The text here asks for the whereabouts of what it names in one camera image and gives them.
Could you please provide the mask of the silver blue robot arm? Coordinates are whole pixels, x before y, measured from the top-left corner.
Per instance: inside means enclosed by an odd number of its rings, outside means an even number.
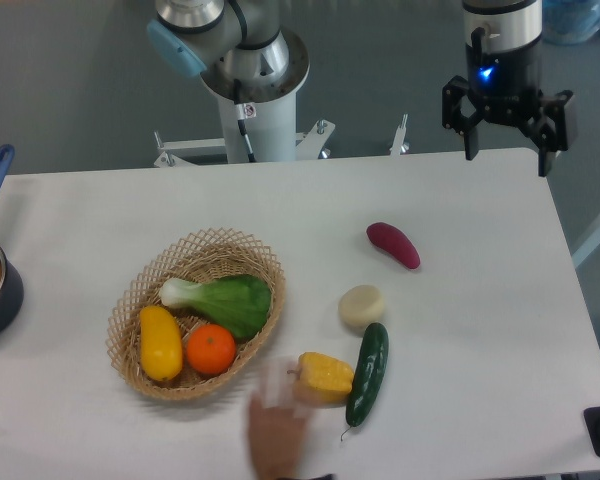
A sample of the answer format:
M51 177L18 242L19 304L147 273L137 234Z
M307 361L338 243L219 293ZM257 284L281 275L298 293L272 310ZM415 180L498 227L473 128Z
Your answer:
M576 138L574 94L540 88L542 5L466 1L467 73L442 89L441 123L479 151L479 124L519 130L538 150L545 176ZM315 158L326 137L296 132L296 94L309 72L302 40L285 30L274 1L159 1L150 43L180 75L200 78L215 96L230 163Z

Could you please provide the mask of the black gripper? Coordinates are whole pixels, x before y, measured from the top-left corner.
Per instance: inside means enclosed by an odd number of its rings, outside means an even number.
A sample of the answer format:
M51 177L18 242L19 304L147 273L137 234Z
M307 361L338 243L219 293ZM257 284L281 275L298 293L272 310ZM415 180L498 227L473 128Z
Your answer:
M467 52L467 70L468 80L456 75L442 88L442 126L462 137L465 159L480 150L482 121L515 127L537 148L538 175L546 177L578 134L574 92L542 95L539 52ZM464 99L474 107L470 116L462 113Z

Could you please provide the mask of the blurred human hand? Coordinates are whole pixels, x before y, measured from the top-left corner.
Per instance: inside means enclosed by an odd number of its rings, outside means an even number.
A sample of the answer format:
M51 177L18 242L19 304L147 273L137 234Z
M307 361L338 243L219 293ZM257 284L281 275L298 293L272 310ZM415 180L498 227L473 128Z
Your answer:
M251 393L246 439L257 479L295 479L300 470L311 411L294 398L294 368L280 357L267 361Z

